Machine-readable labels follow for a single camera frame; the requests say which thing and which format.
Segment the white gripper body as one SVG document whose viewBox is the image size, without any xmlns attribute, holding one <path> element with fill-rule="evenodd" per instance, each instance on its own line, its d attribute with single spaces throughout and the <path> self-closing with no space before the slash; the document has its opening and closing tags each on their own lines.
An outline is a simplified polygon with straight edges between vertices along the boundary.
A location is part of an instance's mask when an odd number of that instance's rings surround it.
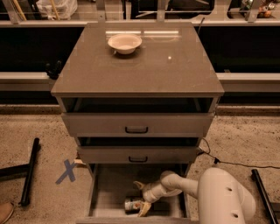
<svg viewBox="0 0 280 224">
<path fill-rule="evenodd" d="M 154 203 L 164 197 L 169 189 L 161 184 L 160 181 L 152 182 L 145 185 L 142 189 L 142 195 L 145 201 Z"/>
</svg>

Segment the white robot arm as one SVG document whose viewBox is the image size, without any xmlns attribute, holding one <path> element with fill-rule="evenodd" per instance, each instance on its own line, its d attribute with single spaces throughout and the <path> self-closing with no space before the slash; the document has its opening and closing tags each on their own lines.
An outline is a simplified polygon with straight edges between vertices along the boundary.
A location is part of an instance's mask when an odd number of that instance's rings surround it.
<svg viewBox="0 0 280 224">
<path fill-rule="evenodd" d="M 152 203 L 180 193 L 198 201 L 199 224 L 246 224 L 256 213 L 256 201 L 251 192 L 220 168 L 208 168 L 198 181 L 164 171 L 156 182 L 135 181 L 134 184 L 143 195 L 139 217 L 148 213 Z"/>
</svg>

